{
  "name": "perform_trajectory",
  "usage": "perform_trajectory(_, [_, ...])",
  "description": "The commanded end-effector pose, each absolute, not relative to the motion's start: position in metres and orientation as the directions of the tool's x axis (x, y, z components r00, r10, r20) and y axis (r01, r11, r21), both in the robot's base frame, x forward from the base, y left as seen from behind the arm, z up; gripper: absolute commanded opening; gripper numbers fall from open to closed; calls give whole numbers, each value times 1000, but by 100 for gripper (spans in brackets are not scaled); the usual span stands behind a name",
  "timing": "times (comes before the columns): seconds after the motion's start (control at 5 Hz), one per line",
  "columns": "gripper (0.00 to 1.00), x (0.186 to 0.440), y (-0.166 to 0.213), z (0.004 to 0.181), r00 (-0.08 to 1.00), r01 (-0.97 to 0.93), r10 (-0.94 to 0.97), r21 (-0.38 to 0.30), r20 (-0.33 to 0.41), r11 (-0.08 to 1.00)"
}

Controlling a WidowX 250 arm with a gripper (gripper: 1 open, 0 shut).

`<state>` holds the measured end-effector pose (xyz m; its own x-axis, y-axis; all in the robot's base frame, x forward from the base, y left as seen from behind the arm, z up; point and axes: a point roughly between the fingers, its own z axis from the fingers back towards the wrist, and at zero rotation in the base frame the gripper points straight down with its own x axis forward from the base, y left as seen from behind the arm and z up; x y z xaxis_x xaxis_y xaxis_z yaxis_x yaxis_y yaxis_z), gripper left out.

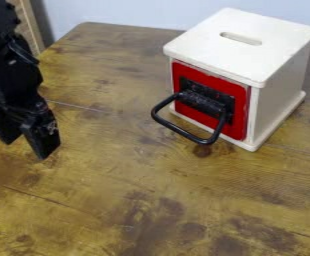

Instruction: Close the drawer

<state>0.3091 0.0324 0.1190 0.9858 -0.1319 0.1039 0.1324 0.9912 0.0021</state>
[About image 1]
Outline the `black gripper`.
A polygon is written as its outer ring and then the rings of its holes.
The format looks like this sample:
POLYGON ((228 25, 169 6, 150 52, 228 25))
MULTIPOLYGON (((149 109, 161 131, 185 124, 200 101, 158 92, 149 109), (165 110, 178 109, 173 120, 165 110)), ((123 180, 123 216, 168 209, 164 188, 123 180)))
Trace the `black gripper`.
POLYGON ((42 82, 39 60, 30 49, 0 46, 0 140, 10 145, 23 132, 38 158, 45 160, 61 146, 61 134, 39 94, 42 82))

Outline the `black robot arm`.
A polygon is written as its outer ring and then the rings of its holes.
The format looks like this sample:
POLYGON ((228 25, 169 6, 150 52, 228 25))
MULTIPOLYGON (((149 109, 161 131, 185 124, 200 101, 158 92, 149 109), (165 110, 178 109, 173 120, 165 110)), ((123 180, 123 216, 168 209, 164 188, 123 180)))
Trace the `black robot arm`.
POLYGON ((0 0, 0 140, 25 137, 41 159, 61 146, 58 122, 39 94, 43 76, 29 42, 17 32, 15 6, 0 0))

